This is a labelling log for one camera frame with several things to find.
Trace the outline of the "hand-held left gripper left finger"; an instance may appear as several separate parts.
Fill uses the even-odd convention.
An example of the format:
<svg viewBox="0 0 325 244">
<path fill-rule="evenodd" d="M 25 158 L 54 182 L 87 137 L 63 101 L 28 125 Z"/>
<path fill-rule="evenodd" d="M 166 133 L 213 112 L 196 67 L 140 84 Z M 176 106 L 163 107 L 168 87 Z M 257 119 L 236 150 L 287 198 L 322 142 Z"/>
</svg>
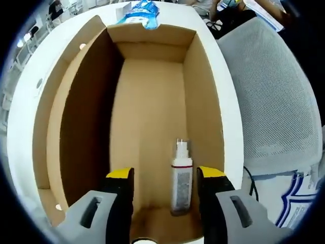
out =
<svg viewBox="0 0 325 244">
<path fill-rule="evenodd" d="M 57 226 L 66 243 L 130 243 L 134 172 L 128 167 L 108 173 L 101 191 L 87 192 L 68 208 Z"/>
</svg>

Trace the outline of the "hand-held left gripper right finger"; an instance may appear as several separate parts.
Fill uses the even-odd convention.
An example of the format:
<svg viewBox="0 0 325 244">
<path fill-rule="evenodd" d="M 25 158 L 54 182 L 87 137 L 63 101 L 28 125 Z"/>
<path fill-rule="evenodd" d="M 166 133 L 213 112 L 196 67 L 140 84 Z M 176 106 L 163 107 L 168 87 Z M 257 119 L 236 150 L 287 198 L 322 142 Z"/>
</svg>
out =
<svg viewBox="0 0 325 244">
<path fill-rule="evenodd" d="M 197 167 L 199 210 L 204 243 L 281 243 L 292 230 L 272 223 L 266 208 L 236 190 L 216 168 Z"/>
</svg>

